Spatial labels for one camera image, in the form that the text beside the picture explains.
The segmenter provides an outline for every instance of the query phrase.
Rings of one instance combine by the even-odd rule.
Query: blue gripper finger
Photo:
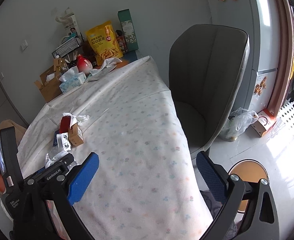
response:
[[[81,200],[91,180],[95,176],[98,167],[99,157],[96,153],[91,153],[91,156],[84,161],[80,171],[69,185],[69,194],[67,198],[70,205]]]

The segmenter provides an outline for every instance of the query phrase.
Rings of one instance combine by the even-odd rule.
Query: chair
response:
[[[223,128],[248,56],[248,34],[219,25],[193,25],[171,47],[169,88],[192,159]]]

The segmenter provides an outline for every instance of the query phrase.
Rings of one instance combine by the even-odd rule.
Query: red bottle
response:
[[[90,70],[92,69],[92,64],[89,60],[85,59],[82,55],[77,56],[77,68],[80,72],[85,72],[85,74],[88,76],[90,74]]]

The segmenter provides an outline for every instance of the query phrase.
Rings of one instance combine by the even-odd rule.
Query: metal bolt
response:
[[[268,184],[268,181],[266,179],[261,179],[260,182],[264,185],[267,185]]]
[[[58,181],[63,181],[65,179],[65,176],[64,175],[59,175],[58,177],[57,177],[57,180]]]
[[[230,178],[234,181],[238,181],[239,180],[239,177],[236,175],[236,174],[231,174],[230,175]]]
[[[32,184],[34,184],[34,179],[29,179],[29,180],[27,181],[27,184],[28,184],[28,185],[32,185]]]

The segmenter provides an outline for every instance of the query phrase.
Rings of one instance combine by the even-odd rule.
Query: tall green box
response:
[[[118,18],[125,36],[128,51],[139,49],[129,9],[119,11]]]

